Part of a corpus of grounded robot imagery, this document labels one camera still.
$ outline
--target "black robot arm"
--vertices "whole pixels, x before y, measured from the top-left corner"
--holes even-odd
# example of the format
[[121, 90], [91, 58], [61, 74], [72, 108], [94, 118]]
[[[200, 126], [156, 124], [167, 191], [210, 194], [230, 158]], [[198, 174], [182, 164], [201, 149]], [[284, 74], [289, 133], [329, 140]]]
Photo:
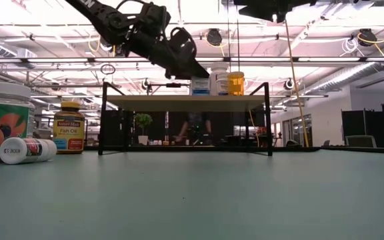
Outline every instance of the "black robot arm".
[[66, 0], [90, 20], [104, 42], [120, 49], [119, 54], [128, 57], [133, 52], [144, 57], [163, 67], [167, 78], [172, 75], [182, 79], [209, 77], [195, 60], [196, 44], [184, 28], [174, 28], [167, 40], [164, 32], [171, 16], [166, 8], [141, 0], [133, 1], [143, 4], [139, 14], [123, 14], [95, 0]]

